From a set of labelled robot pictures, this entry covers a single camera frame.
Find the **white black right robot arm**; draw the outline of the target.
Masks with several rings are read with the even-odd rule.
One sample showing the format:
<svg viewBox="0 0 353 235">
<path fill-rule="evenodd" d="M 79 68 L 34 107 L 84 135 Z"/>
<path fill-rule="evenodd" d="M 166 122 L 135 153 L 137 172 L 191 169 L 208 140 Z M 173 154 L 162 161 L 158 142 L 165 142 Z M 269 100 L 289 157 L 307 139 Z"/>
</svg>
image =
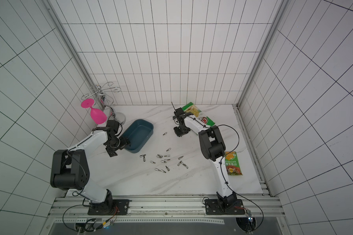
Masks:
<svg viewBox="0 0 353 235">
<path fill-rule="evenodd" d="M 182 137 L 189 132 L 194 132 L 199 137 L 200 149 L 205 159 L 209 160 L 214 169 L 217 182 L 217 198 L 203 198 L 206 214 L 209 215 L 244 215 L 246 209 L 242 200 L 230 189 L 228 174 L 225 166 L 226 145 L 220 129 L 216 125 L 209 125 L 196 117 L 193 113 L 177 108 L 173 120 L 176 122 L 174 132 Z"/>
</svg>

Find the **dark teal storage box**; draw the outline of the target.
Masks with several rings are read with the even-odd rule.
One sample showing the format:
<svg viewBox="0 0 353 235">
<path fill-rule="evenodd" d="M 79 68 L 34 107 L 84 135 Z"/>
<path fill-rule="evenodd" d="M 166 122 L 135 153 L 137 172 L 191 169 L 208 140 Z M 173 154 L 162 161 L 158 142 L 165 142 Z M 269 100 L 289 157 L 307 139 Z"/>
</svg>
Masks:
<svg viewBox="0 0 353 235">
<path fill-rule="evenodd" d="M 144 119 L 135 120 L 121 135 L 130 153 L 138 153 L 154 132 L 154 125 Z"/>
</svg>

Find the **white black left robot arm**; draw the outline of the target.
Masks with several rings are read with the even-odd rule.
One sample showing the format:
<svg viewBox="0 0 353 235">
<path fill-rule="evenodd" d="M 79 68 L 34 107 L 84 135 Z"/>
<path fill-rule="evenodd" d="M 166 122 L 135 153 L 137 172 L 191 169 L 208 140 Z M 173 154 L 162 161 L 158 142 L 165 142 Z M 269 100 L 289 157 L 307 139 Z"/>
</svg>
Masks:
<svg viewBox="0 0 353 235">
<path fill-rule="evenodd" d="M 96 127 L 91 134 L 68 149 L 53 154 L 50 184 L 53 188 L 75 190 L 78 196 L 90 201 L 88 215 L 126 215 L 129 200 L 114 200 L 108 189 L 100 187 L 91 179 L 88 158 L 100 146 L 106 147 L 110 157 L 129 144 L 127 138 L 118 137 L 122 125 L 108 120 L 106 126 Z"/>
</svg>

